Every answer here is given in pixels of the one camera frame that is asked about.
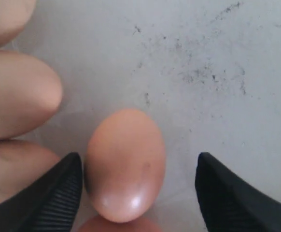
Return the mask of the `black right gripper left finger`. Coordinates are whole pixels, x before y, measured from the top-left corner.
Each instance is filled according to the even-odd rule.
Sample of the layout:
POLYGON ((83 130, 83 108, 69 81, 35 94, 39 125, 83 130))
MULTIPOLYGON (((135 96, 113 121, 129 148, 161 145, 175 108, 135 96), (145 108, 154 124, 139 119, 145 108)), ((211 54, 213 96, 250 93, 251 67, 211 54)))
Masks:
POLYGON ((0 203, 0 232, 69 232, 83 189, 78 153, 66 155, 30 186, 0 203))

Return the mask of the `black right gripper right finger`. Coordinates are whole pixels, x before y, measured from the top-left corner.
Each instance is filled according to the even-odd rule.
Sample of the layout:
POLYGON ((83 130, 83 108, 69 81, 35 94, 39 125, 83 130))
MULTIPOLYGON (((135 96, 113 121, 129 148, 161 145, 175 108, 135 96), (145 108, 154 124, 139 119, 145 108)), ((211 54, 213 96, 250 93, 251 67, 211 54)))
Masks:
POLYGON ((198 156, 195 189, 210 232, 281 232, 281 203, 258 191, 207 152, 198 156))

